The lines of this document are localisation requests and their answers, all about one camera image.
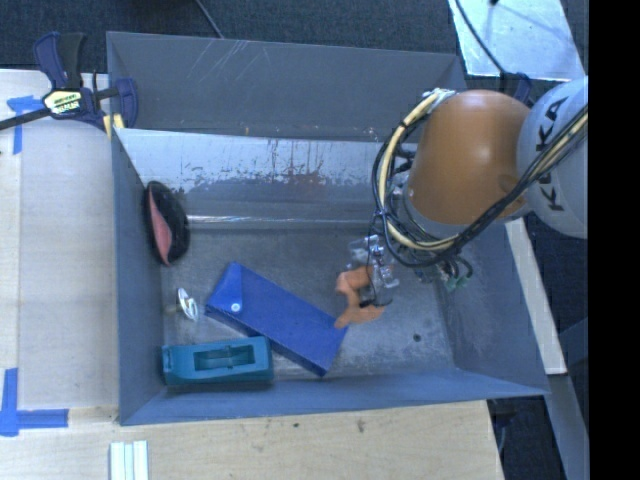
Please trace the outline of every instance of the black carpet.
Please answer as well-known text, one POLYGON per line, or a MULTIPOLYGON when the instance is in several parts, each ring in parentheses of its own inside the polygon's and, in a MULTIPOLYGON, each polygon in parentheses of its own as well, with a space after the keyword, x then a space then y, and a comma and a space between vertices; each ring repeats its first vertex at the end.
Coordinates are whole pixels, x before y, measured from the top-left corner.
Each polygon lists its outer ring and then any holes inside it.
MULTIPOLYGON (((447 0, 201 0, 227 38, 460 53, 447 0)), ((589 0, 561 0, 589 73, 589 0)), ((0 67, 35 69, 32 47, 50 31, 83 32, 83 72, 107 71, 107 31, 214 36, 194 0, 0 0, 0 67)), ((470 87, 495 79, 469 78, 470 87)), ((534 95, 548 90, 534 86, 534 95)), ((553 316, 562 333, 587 316, 587 242, 527 226, 553 316)), ((588 425, 588 361, 571 371, 588 425)), ((508 420, 502 445, 507 480, 561 480, 544 401, 502 400, 490 407, 508 420)))

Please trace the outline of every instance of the blue binder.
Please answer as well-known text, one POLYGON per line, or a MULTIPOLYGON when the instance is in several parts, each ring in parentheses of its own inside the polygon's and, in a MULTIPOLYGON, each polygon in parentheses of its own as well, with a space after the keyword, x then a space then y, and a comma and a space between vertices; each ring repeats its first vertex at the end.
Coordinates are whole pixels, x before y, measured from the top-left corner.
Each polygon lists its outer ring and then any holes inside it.
POLYGON ((205 314, 249 336, 265 336, 275 352, 321 377, 347 332, 333 326, 331 315, 235 262, 222 275, 205 314))

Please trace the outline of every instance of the yellow cable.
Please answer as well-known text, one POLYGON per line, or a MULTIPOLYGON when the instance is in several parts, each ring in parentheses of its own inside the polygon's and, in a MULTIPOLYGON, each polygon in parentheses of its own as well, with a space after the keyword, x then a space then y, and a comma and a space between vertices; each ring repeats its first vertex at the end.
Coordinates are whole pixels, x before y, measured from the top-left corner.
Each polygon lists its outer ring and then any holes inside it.
MULTIPOLYGON (((405 117, 403 125, 396 128, 391 137, 391 140, 389 141, 389 145, 385 150, 379 175, 378 173, 376 173, 376 175, 378 176, 378 195, 380 197, 383 208, 384 200, 386 197, 387 172, 389 170, 389 164, 391 162, 391 158, 393 156, 393 152, 395 151, 396 145, 400 140, 400 137, 402 137, 404 130, 411 126, 418 119, 425 116, 428 112, 430 112, 434 103, 438 102, 438 100, 440 100, 442 97, 448 97, 453 94, 454 91, 434 89, 425 99, 423 99, 418 105, 414 107, 414 109, 407 115, 407 117, 405 117)), ((434 240, 432 242, 414 242, 413 240, 410 240, 409 238, 404 236, 393 224, 389 222, 387 222, 387 229, 389 230, 389 233, 393 236, 393 238, 395 238, 402 245, 411 247, 412 249, 420 249, 425 251, 436 251, 444 249, 457 236, 454 235, 443 240, 434 240)))

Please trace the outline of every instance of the black cable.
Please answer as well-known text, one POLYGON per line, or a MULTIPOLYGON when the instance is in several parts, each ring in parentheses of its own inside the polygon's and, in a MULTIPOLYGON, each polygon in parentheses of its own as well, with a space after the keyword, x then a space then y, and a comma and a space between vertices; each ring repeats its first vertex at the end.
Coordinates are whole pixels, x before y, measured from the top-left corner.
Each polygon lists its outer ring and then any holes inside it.
MULTIPOLYGON (((566 158, 566 156, 571 151, 573 151, 585 139, 586 137, 586 133, 584 133, 585 125, 583 125, 580 128, 580 130, 578 130, 576 133, 574 133, 569 137, 569 140, 567 141, 567 143, 563 145, 561 149, 558 150, 558 152, 556 152, 555 157, 551 159, 549 164, 544 169, 538 171, 538 168, 540 167, 542 162, 547 162, 549 160, 548 158, 549 151, 553 151, 555 146, 571 132, 571 129, 585 115, 587 115, 587 113, 588 113, 588 105, 585 105, 565 126, 563 126, 563 128, 558 133, 555 134, 554 138, 547 145, 547 148, 545 148, 545 150, 529 165, 529 167, 526 169, 524 174, 519 179, 518 183, 516 183, 516 186, 507 195, 505 195, 502 199, 500 199, 491 207, 489 207, 478 219, 476 219, 473 223, 467 226, 467 228, 465 228, 461 233, 459 233, 456 236, 456 238, 453 239, 451 245, 447 246, 445 249, 437 253, 434 253, 431 251, 424 251, 425 253, 429 254, 429 258, 427 258, 424 261, 411 262, 404 259, 401 256, 400 250, 394 247, 393 239, 389 234, 388 222, 387 222, 388 219, 392 220, 396 228, 400 229, 401 233, 407 236, 406 230, 402 229, 404 228, 404 226, 402 226, 398 222, 398 217, 397 215, 395 215, 395 211, 393 211, 394 210, 393 205, 388 205, 387 201, 384 201, 384 205, 383 205, 383 202, 380 201, 379 193, 377 190, 376 178, 377 178, 378 166, 380 163, 380 159, 384 156, 384 152, 386 150, 386 147, 388 147, 390 139, 385 141, 385 146, 383 146, 380 149, 374 161, 372 185, 374 187, 374 198, 376 201, 377 214, 382 219, 383 236, 385 238, 385 242, 387 244, 389 252, 400 264, 406 267, 414 268, 414 269, 430 267, 442 262, 451 261, 452 258, 454 259, 457 258, 461 263, 463 263, 463 265, 465 265, 465 267, 468 270, 467 277, 470 277, 473 270, 471 269, 471 265, 466 260, 460 257, 460 252, 462 248, 465 245, 467 245, 471 240, 473 240, 475 237, 477 237, 482 231, 484 231, 492 222, 494 222, 500 216, 500 214, 502 214, 502 212, 509 205, 515 202, 522 195, 522 193, 524 193, 524 191, 527 190, 533 183, 535 183, 542 176, 546 175, 549 171, 554 169, 564 158, 566 158)), ((420 241, 420 240, 416 240, 413 237, 411 237, 411 240, 414 242, 420 241)))
POLYGON ((213 18, 209 14, 209 11, 207 11, 207 8, 204 6, 204 4, 200 0, 194 0, 194 1, 195 1, 196 4, 198 4, 198 7, 200 7, 200 10, 204 14, 204 17, 207 18, 207 21, 209 22, 209 25, 211 25, 211 28, 213 28, 213 30, 216 33, 216 35, 220 39, 224 39, 224 36, 222 35, 222 32, 220 32, 220 29, 218 28, 218 25, 216 25, 216 22, 213 21, 213 18))
POLYGON ((455 0, 455 2, 456 2, 456 6, 458 7, 458 10, 460 11, 460 16, 462 16, 462 19, 467 24, 467 27, 469 27, 469 30, 471 31, 471 34, 473 34, 473 37, 475 37, 476 41, 478 41, 480 48, 484 50, 484 53, 487 54, 487 57, 489 57, 491 62, 493 62, 493 64, 498 68, 498 71, 500 71, 500 76, 504 77, 504 75, 508 74, 509 72, 506 69, 504 69, 504 67, 502 67, 500 62, 498 62, 498 60, 494 57, 494 55, 489 51, 489 48, 484 44, 484 41, 480 38, 480 35, 471 24, 471 21, 469 20, 467 13, 464 12, 464 9, 460 4, 460 0, 455 0))

